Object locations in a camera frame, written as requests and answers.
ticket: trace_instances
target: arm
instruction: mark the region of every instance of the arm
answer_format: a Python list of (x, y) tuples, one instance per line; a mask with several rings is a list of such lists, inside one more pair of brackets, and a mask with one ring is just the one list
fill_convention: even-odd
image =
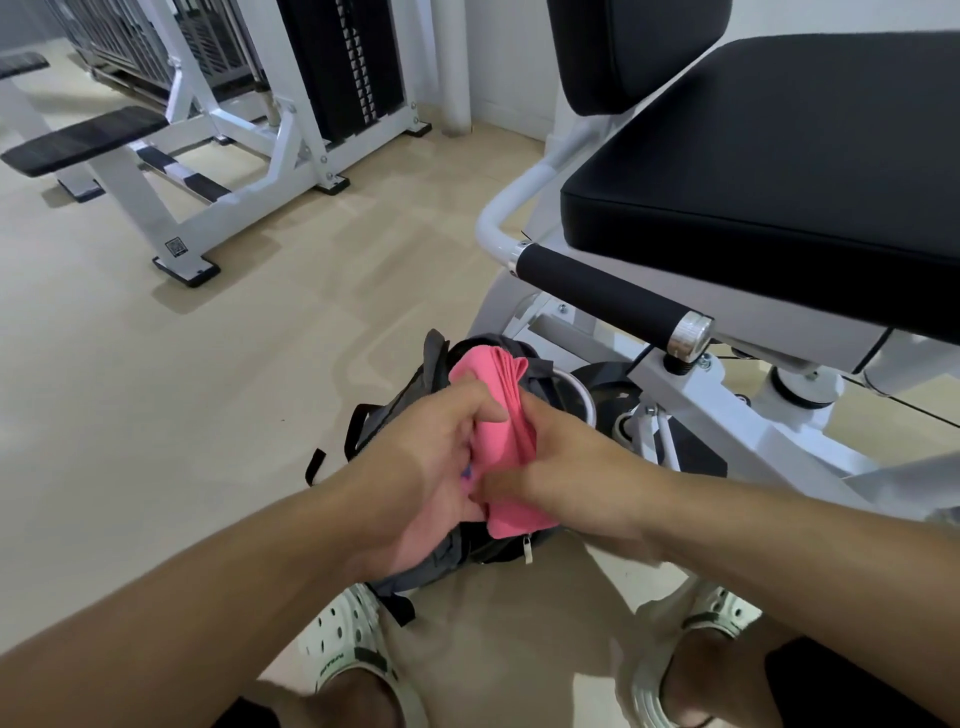
[(344, 588), (407, 569), (460, 520), (478, 382), (410, 407), (346, 468), (0, 657), (0, 725), (208, 728)]
[(534, 398), (524, 410), (538, 461), (488, 476), (482, 498), (519, 498), (601, 539), (641, 542), (640, 551), (723, 584), (960, 724), (956, 534), (674, 473)]

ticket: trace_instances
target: black padded seat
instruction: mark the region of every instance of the black padded seat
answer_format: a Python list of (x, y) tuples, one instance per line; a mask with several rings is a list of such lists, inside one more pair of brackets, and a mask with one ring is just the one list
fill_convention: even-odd
[(960, 344), (960, 33), (721, 46), (564, 185), (591, 253)]
[(22, 76), (49, 66), (49, 61), (39, 53), (14, 53), (9, 56), (0, 56), (0, 80)]
[(119, 149), (167, 126), (166, 117), (144, 107), (123, 107), (24, 142), (0, 155), (27, 177), (40, 177)]

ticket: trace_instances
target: black shorts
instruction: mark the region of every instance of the black shorts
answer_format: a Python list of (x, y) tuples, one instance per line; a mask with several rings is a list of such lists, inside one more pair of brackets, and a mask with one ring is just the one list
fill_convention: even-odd
[[(771, 652), (764, 667), (783, 728), (947, 726), (869, 672), (806, 637)], [(272, 711), (241, 698), (214, 728), (279, 726)]]

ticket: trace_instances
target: tiled floor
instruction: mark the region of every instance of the tiled floor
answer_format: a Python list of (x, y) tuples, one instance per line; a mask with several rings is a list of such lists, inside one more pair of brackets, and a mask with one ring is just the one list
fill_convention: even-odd
[[(55, 125), (127, 103), (45, 52), (54, 67), (22, 85)], [(198, 290), (154, 269), (109, 197), (70, 205), (51, 178), (0, 168), (0, 649), (303, 487), (317, 445), (336, 468), (353, 405), (406, 382), (429, 328), (467, 331), (496, 271), (476, 214), (541, 154), (485, 126), (399, 138), (344, 194), (303, 195), (215, 251), (224, 273)], [(227, 185), (261, 164), (186, 157)], [(178, 213), (196, 204), (156, 184)], [(725, 363), (732, 388), (756, 388), (757, 364)], [(958, 384), (906, 398), (956, 421)], [(960, 444), (853, 387), (831, 433), (884, 463)], [(633, 611), (678, 579), (563, 536), (533, 566), (421, 591), (392, 641), (437, 726), (623, 725), (613, 676)], [(296, 683), (292, 659), (272, 674)]]

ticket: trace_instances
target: black seat cushion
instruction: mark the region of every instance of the black seat cushion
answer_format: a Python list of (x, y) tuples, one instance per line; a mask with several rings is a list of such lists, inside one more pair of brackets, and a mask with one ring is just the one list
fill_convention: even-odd
[(39, 177), (119, 149), (165, 126), (166, 117), (157, 111), (123, 107), (38, 136), (7, 150), (0, 159), (27, 177)]
[(722, 46), (566, 183), (574, 248), (960, 343), (960, 33)]
[(621, 113), (727, 30), (732, 0), (547, 0), (564, 95), (581, 116)]
[(0, 80), (47, 68), (50, 63), (39, 53), (15, 53), (0, 56)]

